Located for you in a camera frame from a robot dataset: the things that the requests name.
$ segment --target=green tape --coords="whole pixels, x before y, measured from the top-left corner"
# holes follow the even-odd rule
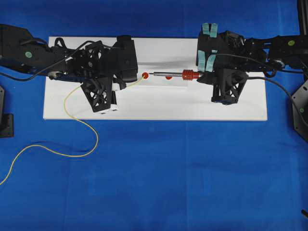
[[[217,38],[217,29],[218,25],[216,23],[211,24],[211,31],[209,23],[203,23],[202,24],[202,32],[204,35],[209,35],[211,38]]]
[[[205,71],[205,52],[198,51],[198,71]]]
[[[217,38],[217,29],[218,29],[218,25],[216,23],[212,23],[212,27],[210,31],[211,38]]]
[[[207,59],[207,63],[206,63],[206,71],[213,72],[213,65],[214,65],[215,59],[216,59],[216,55],[215,54],[211,54],[209,56],[209,58]]]
[[[210,35],[210,27],[208,23],[203,23],[202,24],[202,31],[204,35]]]

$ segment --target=blue background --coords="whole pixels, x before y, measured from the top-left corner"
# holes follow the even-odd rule
[[[203,22],[247,38],[299,34],[295,0],[0,2],[0,23],[45,40],[195,38]],[[275,79],[290,92],[303,82],[282,73]],[[1,179],[29,144],[67,154],[93,145],[83,125],[42,119],[44,82],[0,78],[5,112],[15,119],[15,137],[0,140]],[[285,94],[266,87],[266,122],[89,121],[100,143],[86,158],[26,151],[0,186],[0,230],[307,230],[300,210],[308,209],[308,144],[293,131]]]

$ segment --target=yellow cable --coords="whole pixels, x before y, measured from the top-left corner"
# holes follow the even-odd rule
[[[143,80],[143,76],[142,76],[139,80],[137,80],[136,82],[134,82],[134,83],[132,83],[132,84],[130,84],[130,85],[128,85],[128,86],[126,86],[126,87],[131,87],[131,86],[134,86],[134,85],[136,85],[136,84],[140,83],[142,80]]]
[[[65,105],[65,104],[66,104],[66,100],[67,100],[68,97],[70,97],[70,95],[73,94],[78,88],[80,88],[80,86],[78,86],[77,88],[73,89],[73,90],[65,97],[64,102],[63,102],[63,107],[64,107],[64,110],[65,110],[65,113],[66,113],[70,118],[72,118],[73,120],[76,120],[76,121],[78,121],[78,122],[80,122],[80,123],[86,125],[87,127],[89,127],[89,128],[95,133],[95,136],[96,136],[96,143],[95,143],[94,147],[93,147],[89,152],[87,152],[86,154],[83,154],[83,155],[67,155],[67,154],[62,154],[62,153],[56,152],[56,151],[54,151],[54,150],[52,150],[52,149],[50,149],[50,148],[47,148],[47,147],[45,147],[45,146],[43,146],[43,145],[39,145],[39,144],[33,144],[33,145],[30,145],[30,146],[27,146],[27,147],[25,147],[23,150],[21,150],[21,151],[16,155],[16,157],[14,158],[14,160],[13,160],[12,163],[11,163],[10,170],[9,170],[8,174],[7,174],[6,177],[3,179],[3,181],[0,182],[0,185],[2,185],[2,184],[8,179],[8,177],[9,177],[10,174],[12,173],[12,169],[13,169],[13,166],[14,166],[14,164],[15,164],[15,161],[16,161],[17,158],[21,155],[21,153],[23,153],[23,152],[24,152],[25,150],[27,150],[28,148],[31,148],[31,147],[40,147],[40,148],[46,149],[47,151],[52,152],[52,153],[54,153],[54,154],[62,155],[62,156],[66,156],[66,157],[84,157],[84,156],[87,156],[87,155],[91,154],[92,152],[94,152],[94,150],[97,148],[98,140],[99,140],[97,131],[96,131],[91,125],[87,124],[86,122],[83,122],[83,121],[81,121],[81,120],[75,118],[74,116],[70,115],[70,114],[68,113],[67,109],[66,109],[66,105]]]

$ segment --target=white board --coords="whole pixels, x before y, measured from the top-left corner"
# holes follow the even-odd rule
[[[53,46],[56,37],[49,38]],[[116,38],[62,37],[67,47],[76,48],[86,40],[103,41],[113,45]],[[182,72],[197,70],[195,66],[196,38],[134,38],[138,60],[138,78],[143,72]],[[263,76],[262,73],[249,73]],[[79,83],[46,78],[44,119],[70,119],[64,112],[65,96]],[[233,105],[212,103],[213,87],[181,78],[145,79],[133,87],[117,91],[118,111],[95,114],[78,89],[67,101],[68,111],[80,119],[118,120],[267,120],[265,83],[250,80],[246,83],[239,102]]]

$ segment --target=black cable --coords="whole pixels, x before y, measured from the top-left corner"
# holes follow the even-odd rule
[[[79,47],[77,47],[76,50],[74,50],[74,51],[73,51],[70,55],[68,55],[67,57],[65,57],[65,58],[63,58],[63,59],[61,59],[61,60],[55,62],[54,64],[49,65],[48,67],[45,67],[44,69],[42,69],[42,70],[36,72],[33,76],[31,76],[31,77],[29,77],[29,78],[14,78],[14,77],[12,77],[12,76],[9,76],[9,75],[4,74],[4,73],[1,73],[1,72],[0,72],[0,75],[5,76],[5,77],[7,77],[7,78],[10,78],[10,79],[12,79],[12,80],[20,81],[20,82],[30,81],[30,80],[34,79],[36,76],[38,76],[40,73],[42,73],[42,72],[48,70],[49,68],[52,68],[53,66],[58,65],[59,63],[65,61],[65,60],[68,59],[69,57],[73,56],[78,50],[80,50],[80,49],[81,49],[84,45],[86,45],[87,43],[94,43],[94,42],[93,42],[93,41],[85,41],[84,43],[82,43]]]
[[[253,59],[253,58],[250,58],[250,57],[245,57],[245,56],[240,56],[240,55],[235,55],[235,54],[215,54],[215,55],[225,55],[225,56],[231,56],[231,57],[235,57],[235,58],[241,58],[241,59],[248,59],[250,61],[253,61],[255,63],[258,63],[258,64],[261,64],[267,68],[270,68],[272,70],[277,70],[277,71],[280,71],[280,72],[286,72],[286,73],[293,73],[293,74],[303,74],[304,72],[301,72],[301,71],[288,71],[288,70],[280,70],[280,69],[277,69],[275,67],[272,67],[272,66],[269,66],[263,62],[260,62],[256,59]]]
[[[268,82],[271,82],[273,84],[275,84],[276,86],[280,87],[286,94],[287,96],[289,97],[289,99],[291,100],[292,104],[294,105],[299,117],[301,118],[301,120],[303,121],[303,123],[305,124],[305,126],[308,127],[308,123],[305,121],[302,113],[299,111],[299,108],[297,107],[296,103],[294,102],[292,96],[290,95],[290,93],[286,90],[286,88],[284,88],[280,83],[274,81],[274,80],[271,80],[269,78],[265,78],[265,77],[246,77],[246,79],[262,79],[262,80],[265,80],[265,81],[268,81]]]

